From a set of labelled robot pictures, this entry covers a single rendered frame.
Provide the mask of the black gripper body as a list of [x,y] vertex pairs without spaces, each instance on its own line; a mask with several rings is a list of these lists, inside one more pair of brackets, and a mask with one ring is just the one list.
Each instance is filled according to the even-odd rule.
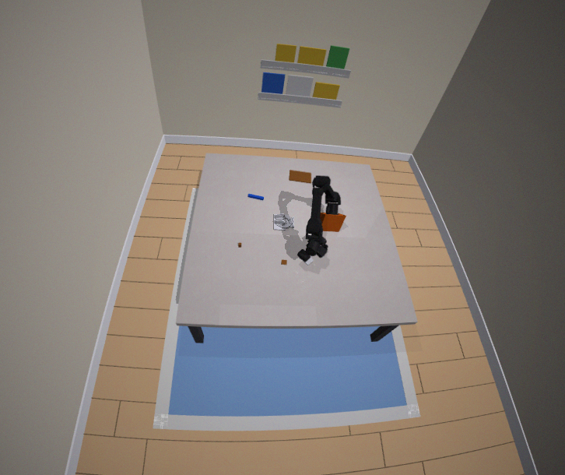
[[[320,245],[321,244],[325,245],[326,243],[327,243],[327,240],[324,237],[322,237]],[[304,262],[306,262],[311,257],[303,249],[298,252],[297,256],[300,257]]]

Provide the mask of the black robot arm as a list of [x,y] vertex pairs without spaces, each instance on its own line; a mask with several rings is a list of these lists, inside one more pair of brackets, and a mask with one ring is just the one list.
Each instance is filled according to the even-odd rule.
[[[327,245],[320,245],[323,235],[323,226],[320,219],[322,196],[324,193],[326,194],[325,204],[328,204],[328,206],[326,206],[326,213],[332,215],[338,215],[338,205],[341,205],[341,199],[339,193],[332,190],[329,177],[316,175],[312,184],[313,200],[311,218],[308,220],[306,227],[306,239],[308,239],[309,242],[305,252],[310,256],[317,255],[319,258],[322,258],[328,252]],[[318,188],[315,188],[315,186]]]

